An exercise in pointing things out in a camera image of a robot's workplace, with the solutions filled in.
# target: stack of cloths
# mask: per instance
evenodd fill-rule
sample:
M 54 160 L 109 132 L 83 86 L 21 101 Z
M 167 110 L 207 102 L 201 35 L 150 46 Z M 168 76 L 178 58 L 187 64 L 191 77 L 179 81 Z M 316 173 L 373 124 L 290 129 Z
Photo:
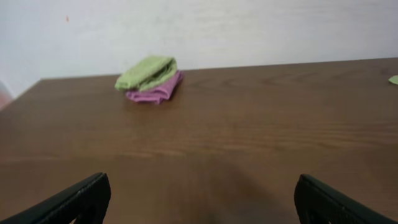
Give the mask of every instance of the stack of cloths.
M 135 102 L 168 100 L 183 75 L 173 57 L 149 56 L 123 73 L 115 88 Z

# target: pink towel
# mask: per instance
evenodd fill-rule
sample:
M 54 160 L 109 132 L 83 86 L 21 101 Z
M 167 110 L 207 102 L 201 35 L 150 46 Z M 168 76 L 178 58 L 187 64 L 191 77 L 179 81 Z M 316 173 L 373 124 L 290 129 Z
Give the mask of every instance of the pink towel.
M 135 102 L 154 102 L 160 104 L 163 100 L 170 98 L 174 87 L 181 81 L 182 77 L 182 72 L 177 70 L 175 75 L 167 80 L 167 82 L 146 91 L 129 90 L 126 92 L 126 96 Z

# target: green towel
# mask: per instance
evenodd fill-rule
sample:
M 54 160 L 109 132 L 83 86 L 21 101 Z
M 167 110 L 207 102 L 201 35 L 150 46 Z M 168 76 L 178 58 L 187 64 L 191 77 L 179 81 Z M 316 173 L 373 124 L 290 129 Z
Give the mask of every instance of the green towel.
M 388 79 L 391 83 L 398 85 L 398 75 L 394 75 L 390 79 Z
M 144 91 L 166 82 L 177 72 L 173 57 L 149 56 L 124 72 L 116 81 L 117 90 Z

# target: green object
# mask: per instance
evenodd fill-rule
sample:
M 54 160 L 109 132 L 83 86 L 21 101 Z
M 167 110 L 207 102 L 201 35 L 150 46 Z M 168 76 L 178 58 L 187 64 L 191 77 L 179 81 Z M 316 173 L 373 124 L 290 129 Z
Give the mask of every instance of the green object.
M 177 62 L 173 57 L 149 56 L 124 72 L 114 87 L 144 91 L 166 82 L 176 72 Z
M 391 83 L 393 83 L 393 84 L 398 85 L 398 75 L 394 75 L 393 77 L 391 77 L 391 78 L 389 79 L 389 81 L 390 81 Z

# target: wooden table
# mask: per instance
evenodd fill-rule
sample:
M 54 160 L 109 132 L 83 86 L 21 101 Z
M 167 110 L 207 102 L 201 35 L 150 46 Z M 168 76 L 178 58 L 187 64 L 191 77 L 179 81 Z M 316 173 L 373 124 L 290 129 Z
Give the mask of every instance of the wooden table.
M 102 171 L 105 223 L 298 223 L 302 173 L 398 220 L 398 58 L 185 74 L 160 106 L 113 75 L 42 80 L 0 112 L 0 219 Z

